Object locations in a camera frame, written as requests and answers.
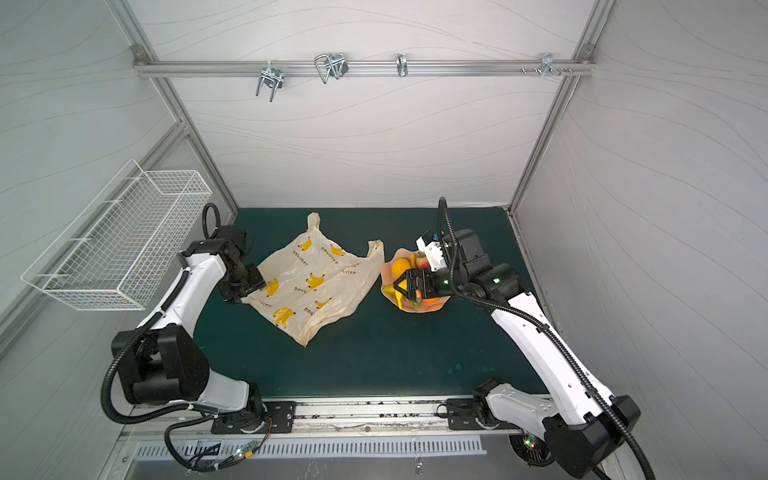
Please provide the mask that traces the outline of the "cream banana print plastic bag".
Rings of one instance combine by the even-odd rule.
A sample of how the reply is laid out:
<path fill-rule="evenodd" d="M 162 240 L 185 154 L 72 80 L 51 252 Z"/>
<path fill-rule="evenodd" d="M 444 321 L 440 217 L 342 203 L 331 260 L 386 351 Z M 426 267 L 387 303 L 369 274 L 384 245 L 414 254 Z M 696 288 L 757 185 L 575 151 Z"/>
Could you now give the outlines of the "cream banana print plastic bag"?
<path fill-rule="evenodd" d="M 305 347 L 321 328 L 352 315 L 380 277 L 385 249 L 368 242 L 359 257 L 327 238 L 316 212 L 307 229 L 258 265 L 266 285 L 241 301 Z"/>

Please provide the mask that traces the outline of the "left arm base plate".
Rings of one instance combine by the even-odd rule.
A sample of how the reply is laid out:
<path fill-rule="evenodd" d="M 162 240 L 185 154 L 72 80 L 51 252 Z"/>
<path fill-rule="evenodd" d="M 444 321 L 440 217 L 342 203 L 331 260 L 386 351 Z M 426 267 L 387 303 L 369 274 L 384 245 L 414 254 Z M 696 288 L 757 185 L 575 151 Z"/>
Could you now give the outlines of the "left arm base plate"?
<path fill-rule="evenodd" d="M 296 406 L 295 401 L 267 401 L 256 413 L 248 410 L 226 413 L 213 422 L 211 433 L 218 435 L 264 434 L 267 431 L 278 434 L 290 433 Z"/>

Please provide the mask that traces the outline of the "yellow banana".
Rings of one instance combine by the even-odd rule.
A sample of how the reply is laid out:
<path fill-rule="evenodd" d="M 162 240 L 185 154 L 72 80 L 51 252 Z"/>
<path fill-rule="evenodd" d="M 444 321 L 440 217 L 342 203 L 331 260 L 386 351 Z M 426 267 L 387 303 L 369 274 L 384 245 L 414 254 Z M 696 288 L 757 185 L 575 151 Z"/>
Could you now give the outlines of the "yellow banana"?
<path fill-rule="evenodd" d="M 398 306 L 399 310 L 404 309 L 404 306 L 408 300 L 405 287 L 403 287 L 400 284 L 392 284 L 392 285 L 383 286 L 381 291 L 385 295 L 389 295 L 394 298 L 394 302 Z"/>

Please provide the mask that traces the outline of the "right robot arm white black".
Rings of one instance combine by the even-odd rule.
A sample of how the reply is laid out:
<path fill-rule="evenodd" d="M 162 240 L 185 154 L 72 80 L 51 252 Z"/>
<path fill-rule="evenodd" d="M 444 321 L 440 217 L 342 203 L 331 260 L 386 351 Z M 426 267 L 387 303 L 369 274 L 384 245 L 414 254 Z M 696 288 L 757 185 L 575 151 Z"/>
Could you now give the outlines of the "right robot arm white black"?
<path fill-rule="evenodd" d="M 605 478 L 601 463 L 622 446 L 642 475 L 655 472 L 632 430 L 641 412 L 628 395 L 616 396 L 577 358 L 546 318 L 533 294 L 508 264 L 494 265 L 476 233 L 427 232 L 416 241 L 414 267 L 394 276 L 399 302 L 418 306 L 456 298 L 487 312 L 533 367 L 547 396 L 491 379 L 473 394 L 475 421 L 494 429 L 522 430 L 517 455 L 530 466 L 558 464 L 570 476 Z"/>

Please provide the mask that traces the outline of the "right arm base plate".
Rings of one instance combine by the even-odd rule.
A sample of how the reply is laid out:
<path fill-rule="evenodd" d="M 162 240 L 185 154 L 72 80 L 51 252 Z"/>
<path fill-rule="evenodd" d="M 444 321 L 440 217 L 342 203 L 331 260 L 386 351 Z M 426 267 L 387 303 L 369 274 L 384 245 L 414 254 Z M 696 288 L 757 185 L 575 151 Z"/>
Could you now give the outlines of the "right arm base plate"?
<path fill-rule="evenodd" d="M 436 415 L 446 419 L 450 430 L 494 430 L 500 421 L 491 413 L 484 400 L 449 398 L 436 409 Z"/>

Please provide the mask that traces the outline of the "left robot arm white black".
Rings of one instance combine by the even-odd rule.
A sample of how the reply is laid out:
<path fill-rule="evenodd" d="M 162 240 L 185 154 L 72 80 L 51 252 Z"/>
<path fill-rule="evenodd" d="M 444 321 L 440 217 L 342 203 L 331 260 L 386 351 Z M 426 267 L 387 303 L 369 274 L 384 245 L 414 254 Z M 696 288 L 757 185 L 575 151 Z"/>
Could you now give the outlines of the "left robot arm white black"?
<path fill-rule="evenodd" d="M 239 302 L 265 287 L 258 268 L 244 264 L 245 253 L 245 231 L 224 225 L 178 254 L 175 284 L 135 329 L 112 340 L 100 391 L 107 418 L 129 425 L 190 410 L 242 431 L 262 426 L 267 412 L 258 387 L 215 372 L 193 338 L 214 291 Z"/>

